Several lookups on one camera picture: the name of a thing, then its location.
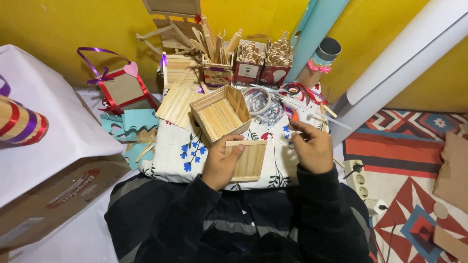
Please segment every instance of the blue flower print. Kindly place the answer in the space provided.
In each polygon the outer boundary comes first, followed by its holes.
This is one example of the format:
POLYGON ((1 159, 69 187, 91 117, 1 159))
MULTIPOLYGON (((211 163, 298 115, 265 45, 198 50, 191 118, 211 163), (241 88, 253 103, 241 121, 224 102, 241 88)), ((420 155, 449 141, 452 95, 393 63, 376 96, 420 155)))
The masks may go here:
POLYGON ((186 172, 189 172, 189 171, 192 171, 192 164, 190 162, 186 162, 183 164, 183 169, 186 171, 186 172))

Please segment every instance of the pink paper heart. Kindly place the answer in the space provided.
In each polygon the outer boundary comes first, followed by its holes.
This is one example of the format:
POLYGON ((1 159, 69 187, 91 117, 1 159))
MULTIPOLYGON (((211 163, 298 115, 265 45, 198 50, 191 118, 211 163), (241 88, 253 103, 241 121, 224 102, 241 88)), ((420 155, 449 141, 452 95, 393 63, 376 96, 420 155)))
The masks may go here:
POLYGON ((137 77, 138 76, 138 66, 135 61, 132 61, 130 65, 124 66, 125 73, 129 74, 130 76, 137 77))

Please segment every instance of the person's right hand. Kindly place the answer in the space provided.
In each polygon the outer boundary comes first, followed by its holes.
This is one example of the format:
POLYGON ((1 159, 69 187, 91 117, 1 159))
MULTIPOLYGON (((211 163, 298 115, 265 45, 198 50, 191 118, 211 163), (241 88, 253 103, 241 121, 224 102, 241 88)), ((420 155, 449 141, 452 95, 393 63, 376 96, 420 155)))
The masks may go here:
POLYGON ((291 121, 291 126, 302 132, 292 134, 301 166, 313 174, 329 172, 333 168, 333 146, 328 133, 301 121, 291 121))

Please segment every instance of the scissors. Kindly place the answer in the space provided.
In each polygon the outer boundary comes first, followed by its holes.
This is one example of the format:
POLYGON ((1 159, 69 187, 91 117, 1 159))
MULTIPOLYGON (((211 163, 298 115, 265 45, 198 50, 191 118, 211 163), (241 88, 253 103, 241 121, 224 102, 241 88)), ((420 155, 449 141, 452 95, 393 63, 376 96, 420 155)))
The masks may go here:
POLYGON ((288 94, 295 95, 295 94, 298 94, 300 92, 300 87, 298 87, 296 85, 293 85, 292 83, 284 84, 283 86, 281 86, 280 89, 267 88, 267 87, 260 86, 260 85, 255 85, 255 84, 251 84, 250 86, 258 87, 258 88, 264 88, 270 93, 286 92, 288 94))

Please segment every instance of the black sweater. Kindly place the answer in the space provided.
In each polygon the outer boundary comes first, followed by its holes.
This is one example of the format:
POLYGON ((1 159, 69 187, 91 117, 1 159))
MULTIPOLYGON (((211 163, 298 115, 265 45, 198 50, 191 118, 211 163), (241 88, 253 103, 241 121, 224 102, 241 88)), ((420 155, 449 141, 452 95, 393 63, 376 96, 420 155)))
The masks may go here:
POLYGON ((298 165, 297 176, 303 198, 297 243, 268 233, 242 251, 214 227, 203 231, 221 192, 197 176, 154 218, 135 262, 373 262, 364 230, 344 203, 336 168, 313 175, 298 165))

